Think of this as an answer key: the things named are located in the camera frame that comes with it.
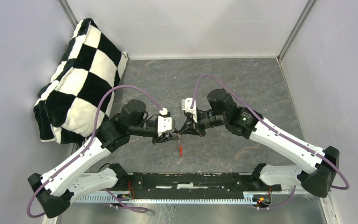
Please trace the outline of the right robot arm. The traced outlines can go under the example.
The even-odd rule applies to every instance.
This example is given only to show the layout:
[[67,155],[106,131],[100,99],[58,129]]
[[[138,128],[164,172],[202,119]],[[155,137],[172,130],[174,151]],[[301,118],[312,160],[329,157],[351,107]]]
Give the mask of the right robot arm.
[[321,148],[298,139],[260,113],[238,106],[224,89],[211,91],[207,99],[211,108],[206,111],[198,109],[193,98],[181,101],[186,121],[180,134],[204,137],[207,129],[224,126],[230,133],[263,144],[294,163],[284,166],[258,164],[250,178],[255,190],[272,185],[293,185],[317,197],[328,195],[339,166],[338,149]]

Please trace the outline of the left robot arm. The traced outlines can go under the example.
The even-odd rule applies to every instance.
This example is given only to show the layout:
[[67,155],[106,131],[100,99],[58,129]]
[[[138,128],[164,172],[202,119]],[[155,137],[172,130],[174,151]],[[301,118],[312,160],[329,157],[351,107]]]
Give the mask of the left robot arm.
[[30,207],[37,199],[43,209],[42,215],[55,218],[62,214],[78,198],[87,194],[114,187],[123,190],[128,178],[115,173],[112,168],[89,177],[81,175],[101,159],[119,147],[129,143],[131,136],[149,137],[153,144],[163,143],[173,138],[177,132],[171,113],[163,108],[154,120],[146,119],[146,105],[140,100],[130,100],[121,112],[103,122],[85,143],[70,157],[52,170],[28,177],[33,196],[27,205],[27,214],[34,218]]

